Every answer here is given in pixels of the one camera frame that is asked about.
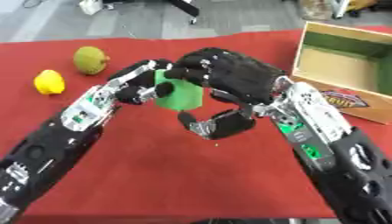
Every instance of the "chair leg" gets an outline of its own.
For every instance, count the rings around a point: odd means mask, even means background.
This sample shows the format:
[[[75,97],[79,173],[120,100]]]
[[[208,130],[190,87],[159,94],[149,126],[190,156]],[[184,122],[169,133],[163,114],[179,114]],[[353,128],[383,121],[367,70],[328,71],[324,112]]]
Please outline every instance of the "chair leg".
[[[191,15],[193,18],[196,18],[200,14],[200,10],[186,2],[185,0],[166,0],[167,2],[173,4],[177,8]]]

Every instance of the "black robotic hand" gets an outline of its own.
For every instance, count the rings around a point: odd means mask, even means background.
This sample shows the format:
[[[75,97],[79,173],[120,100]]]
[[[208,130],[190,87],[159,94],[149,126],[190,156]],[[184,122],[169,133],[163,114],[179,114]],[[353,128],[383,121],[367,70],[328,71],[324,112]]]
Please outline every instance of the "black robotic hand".
[[[285,75],[283,70],[249,56],[211,47],[185,55],[165,73],[168,79],[185,79],[210,87],[215,100],[239,106],[204,122],[197,122],[186,112],[178,115],[188,130],[208,139],[229,137],[253,128],[256,123],[252,117],[253,106],[272,103],[271,92],[277,77],[282,75]]]
[[[155,59],[157,64],[155,70],[158,69],[171,69],[172,63],[166,59]],[[121,71],[111,75],[108,80],[111,81],[116,78],[120,78],[126,74],[129,74],[140,66],[147,65],[150,60],[142,60],[131,66],[127,66]],[[170,82],[163,82],[155,86],[155,71],[150,70],[144,72],[132,80],[127,82],[128,86],[121,89],[115,94],[118,101],[124,103],[130,103],[135,105],[141,105],[148,98],[164,97],[169,95],[173,91],[173,85]]]

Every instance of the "robotic arm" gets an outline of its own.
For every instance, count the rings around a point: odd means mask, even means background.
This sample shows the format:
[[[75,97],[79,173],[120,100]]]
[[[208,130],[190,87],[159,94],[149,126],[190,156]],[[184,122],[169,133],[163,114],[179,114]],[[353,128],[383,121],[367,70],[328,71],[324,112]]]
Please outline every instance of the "robotic arm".
[[[192,52],[177,64],[180,68],[175,66],[166,78],[210,87],[214,99],[238,106],[207,121],[181,112],[178,119],[186,129],[219,139],[249,130],[256,117],[268,116],[342,223],[392,223],[390,161],[316,88],[293,82],[270,65],[217,48]]]
[[[105,85],[91,87],[15,146],[0,162],[0,223],[13,222],[75,166],[120,108],[117,98],[141,104],[171,93],[169,82],[153,87],[153,79],[148,78],[166,65],[146,60],[123,69]]]

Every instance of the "green block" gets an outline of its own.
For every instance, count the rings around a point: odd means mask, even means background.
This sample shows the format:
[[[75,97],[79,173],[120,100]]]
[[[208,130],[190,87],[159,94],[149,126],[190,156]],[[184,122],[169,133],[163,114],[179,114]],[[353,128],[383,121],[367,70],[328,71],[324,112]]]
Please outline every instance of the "green block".
[[[186,80],[166,79],[165,70],[155,72],[156,85],[169,81],[174,85],[174,91],[164,98],[158,98],[155,103],[162,108],[173,110],[190,110],[203,104],[203,88]]]

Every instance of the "yellow lemon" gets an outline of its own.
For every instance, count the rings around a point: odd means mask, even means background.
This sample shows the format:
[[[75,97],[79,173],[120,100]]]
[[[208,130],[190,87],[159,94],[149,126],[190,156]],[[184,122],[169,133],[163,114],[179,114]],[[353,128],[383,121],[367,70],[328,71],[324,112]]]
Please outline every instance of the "yellow lemon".
[[[63,77],[53,70],[45,70],[37,75],[34,86],[42,95],[61,94],[66,88]]]

